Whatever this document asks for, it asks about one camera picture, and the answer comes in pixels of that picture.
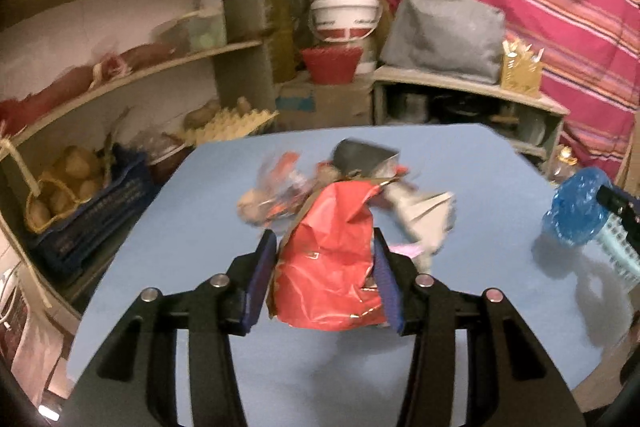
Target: blue gripper pad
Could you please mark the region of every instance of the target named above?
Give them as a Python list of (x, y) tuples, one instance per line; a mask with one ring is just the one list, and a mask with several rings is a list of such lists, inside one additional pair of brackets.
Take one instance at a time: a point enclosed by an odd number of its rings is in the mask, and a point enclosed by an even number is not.
[(402, 307), (402, 292), (396, 281), (396, 276), (391, 270), (386, 258), (388, 247), (382, 238), (380, 230), (376, 229), (372, 241), (373, 249), (373, 279), (378, 286), (378, 292), (382, 299), (382, 307), (386, 320), (391, 327), (401, 334), (404, 330), (404, 313)]
[(265, 230), (258, 248), (253, 254), (256, 257), (254, 273), (246, 287), (244, 312), (240, 320), (244, 333), (247, 334), (260, 317), (264, 297), (269, 288), (271, 273), (278, 255), (278, 240), (271, 230)]

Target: metal screw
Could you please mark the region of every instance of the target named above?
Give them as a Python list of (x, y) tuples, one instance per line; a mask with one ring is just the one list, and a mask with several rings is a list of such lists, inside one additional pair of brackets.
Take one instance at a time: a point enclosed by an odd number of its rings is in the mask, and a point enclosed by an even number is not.
[(229, 284), (229, 277), (226, 273), (219, 273), (209, 279), (209, 284), (212, 285), (213, 288), (224, 288)]
[(160, 292), (158, 288), (145, 288), (140, 293), (140, 298), (145, 302), (153, 302), (158, 298)]
[(504, 295), (498, 288), (491, 288), (486, 291), (486, 298), (491, 302), (501, 302), (504, 299)]
[(428, 273), (420, 273), (416, 276), (415, 283), (420, 286), (420, 288), (431, 288), (435, 280)]

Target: gold bottle cap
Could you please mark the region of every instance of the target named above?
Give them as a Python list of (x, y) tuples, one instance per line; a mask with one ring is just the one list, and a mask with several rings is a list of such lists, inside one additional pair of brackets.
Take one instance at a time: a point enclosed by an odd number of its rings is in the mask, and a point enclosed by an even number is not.
[(578, 158), (574, 158), (573, 155), (574, 152), (571, 150), (571, 147), (565, 145), (558, 153), (558, 161), (573, 166), (578, 163)]

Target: yellow egg carton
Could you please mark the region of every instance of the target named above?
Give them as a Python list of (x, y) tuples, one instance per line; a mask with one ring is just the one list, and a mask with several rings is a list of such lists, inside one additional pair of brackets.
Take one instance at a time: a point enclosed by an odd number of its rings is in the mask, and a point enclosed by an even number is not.
[(277, 115), (277, 111), (253, 109), (240, 116), (236, 108), (224, 108), (204, 127), (182, 131), (180, 138), (196, 147), (207, 142), (235, 140), (262, 133)]

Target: white cable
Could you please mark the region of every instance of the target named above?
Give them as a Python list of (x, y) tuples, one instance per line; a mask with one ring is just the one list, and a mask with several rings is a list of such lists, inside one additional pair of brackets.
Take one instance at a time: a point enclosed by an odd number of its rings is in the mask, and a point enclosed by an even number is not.
[[(11, 271), (9, 272), (9, 275), (4, 280), (4, 284), (2, 285), (2, 291), (0, 291), (0, 303), (4, 298), (4, 291), (6, 290), (6, 287), (9, 286), (9, 281), (11, 280), (11, 277), (14, 275), (15, 271), (20, 267), (20, 264), (22, 264), (22, 261), (18, 261), (18, 263), (11, 269)], [(14, 309), (15, 299), (17, 295), (18, 295), (18, 291), (16, 287), (14, 288), (14, 295), (11, 297), (11, 304), (9, 304), (9, 308), (7, 309), (6, 314), (4, 314), (3, 316), (0, 316), (0, 325), (7, 322), (9, 315), (11, 315), (11, 311)]]

